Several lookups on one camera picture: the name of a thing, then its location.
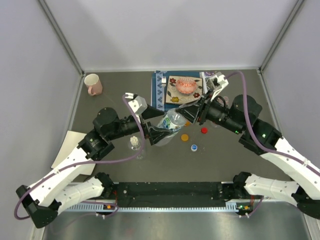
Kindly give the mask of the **blue cap water bottle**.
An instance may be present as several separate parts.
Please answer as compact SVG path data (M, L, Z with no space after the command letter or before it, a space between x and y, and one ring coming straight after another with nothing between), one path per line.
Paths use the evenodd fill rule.
M175 135L184 127L187 123L187 120L178 112L176 112L176 108L170 109L166 115L161 119L159 124L157 125L158 128L172 130L173 133L169 136L164 137L155 145L157 147L162 147L168 144Z

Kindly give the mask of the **orange bottle cap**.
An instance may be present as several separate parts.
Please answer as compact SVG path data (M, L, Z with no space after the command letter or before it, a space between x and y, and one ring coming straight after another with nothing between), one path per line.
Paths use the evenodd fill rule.
M189 136L188 136L187 134L182 134L180 138L181 138L181 140L184 141L184 142L186 142L186 141L189 140Z

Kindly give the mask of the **clear glass bottle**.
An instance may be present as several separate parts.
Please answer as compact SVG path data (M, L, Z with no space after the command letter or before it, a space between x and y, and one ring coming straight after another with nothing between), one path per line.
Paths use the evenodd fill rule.
M136 159L141 160L145 157L146 151L142 148L142 140L137 136L131 136L128 142L128 147L134 152L134 155L139 152Z

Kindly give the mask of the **red label water bottle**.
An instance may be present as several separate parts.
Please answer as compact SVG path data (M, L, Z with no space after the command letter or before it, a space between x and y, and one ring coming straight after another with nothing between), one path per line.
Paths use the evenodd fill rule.
M214 102L218 104L220 107L222 107L223 110L223 116L220 116L216 120L212 121L211 125L213 128L220 128L221 126L219 123L222 122L222 117L225 117L229 113L229 98L227 96L221 96L218 95L215 99Z

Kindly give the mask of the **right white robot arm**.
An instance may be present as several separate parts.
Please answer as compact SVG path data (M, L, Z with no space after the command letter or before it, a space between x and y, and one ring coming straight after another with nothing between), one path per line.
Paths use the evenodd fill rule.
M178 110L192 124L210 121L237 135L247 150L277 166L290 180L263 178L241 172L233 178L233 194L239 198L264 196L287 202L314 219L320 218L320 170L294 149L280 131L260 120L262 106L251 96L236 96L230 107L203 95Z

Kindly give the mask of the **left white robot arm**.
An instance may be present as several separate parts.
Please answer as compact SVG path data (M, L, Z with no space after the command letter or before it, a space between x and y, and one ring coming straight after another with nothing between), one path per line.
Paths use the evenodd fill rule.
M106 107L93 120L93 130L88 132L71 153L46 176L36 183L21 185L16 194L16 207L23 206L27 218L38 229L52 223L68 208L91 198L109 198L114 183L106 173L98 173L87 181L75 186L69 184L93 165L118 164L137 158L145 147L145 140L156 145L163 139L170 139L183 127L154 107L138 105L135 100L128 102L131 115L120 119L117 112ZM118 160L104 160L115 147L113 140L140 133L138 150L129 157Z

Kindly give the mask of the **orange juice bottle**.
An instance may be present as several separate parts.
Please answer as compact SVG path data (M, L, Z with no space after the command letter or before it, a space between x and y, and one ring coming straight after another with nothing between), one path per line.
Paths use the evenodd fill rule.
M190 126L190 125L191 125L191 122L188 121L188 120L187 120L186 123L184 124L185 127L188 127L188 126Z

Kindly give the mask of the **red bottle cap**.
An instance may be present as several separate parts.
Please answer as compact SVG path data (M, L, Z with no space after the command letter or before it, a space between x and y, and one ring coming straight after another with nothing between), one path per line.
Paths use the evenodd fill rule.
M208 133L208 129L207 129L206 127L203 127L203 128L201 129L201 132L202 132L203 134L207 134L207 133Z

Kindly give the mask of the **blue white bottle cap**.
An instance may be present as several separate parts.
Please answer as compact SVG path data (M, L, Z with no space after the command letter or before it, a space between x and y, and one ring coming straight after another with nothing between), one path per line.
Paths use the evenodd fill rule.
M190 149L192 152L196 152L198 150L198 146L196 144L192 144Z

